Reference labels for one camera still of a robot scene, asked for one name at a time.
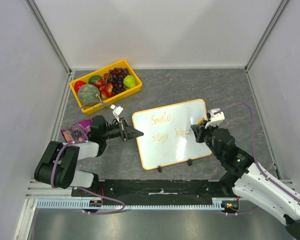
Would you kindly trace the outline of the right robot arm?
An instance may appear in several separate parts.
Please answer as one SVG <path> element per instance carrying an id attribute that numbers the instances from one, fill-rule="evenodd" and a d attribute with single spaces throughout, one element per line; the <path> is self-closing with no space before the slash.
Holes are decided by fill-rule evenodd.
<path id="1" fill-rule="evenodd" d="M 225 197 L 244 198 L 279 220 L 300 240 L 300 194 L 270 174 L 254 157 L 236 145 L 228 129 L 210 124 L 211 119 L 191 125 L 196 143 L 204 143 L 226 173 L 219 180 Z"/>

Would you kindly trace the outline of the whiteboard with yellow frame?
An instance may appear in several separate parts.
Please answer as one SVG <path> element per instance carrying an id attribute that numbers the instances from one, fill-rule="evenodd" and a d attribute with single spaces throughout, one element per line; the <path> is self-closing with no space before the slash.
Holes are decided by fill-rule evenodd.
<path id="1" fill-rule="evenodd" d="M 191 130 L 206 113 L 206 103 L 200 98 L 135 112 L 133 126 L 143 132 L 136 139 L 142 167 L 152 170 L 211 155 Z"/>

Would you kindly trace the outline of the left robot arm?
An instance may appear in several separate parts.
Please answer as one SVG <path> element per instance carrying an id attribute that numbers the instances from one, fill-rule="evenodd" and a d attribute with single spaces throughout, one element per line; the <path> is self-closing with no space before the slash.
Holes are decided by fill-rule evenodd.
<path id="1" fill-rule="evenodd" d="M 107 140 L 121 138 L 127 141 L 143 135 L 124 118 L 109 124 L 103 116 L 97 115 L 91 120 L 87 140 L 67 143 L 51 141 L 47 145 L 34 171 L 34 179 L 52 188 L 66 189 L 74 185 L 77 162 L 101 156 L 107 147 Z"/>

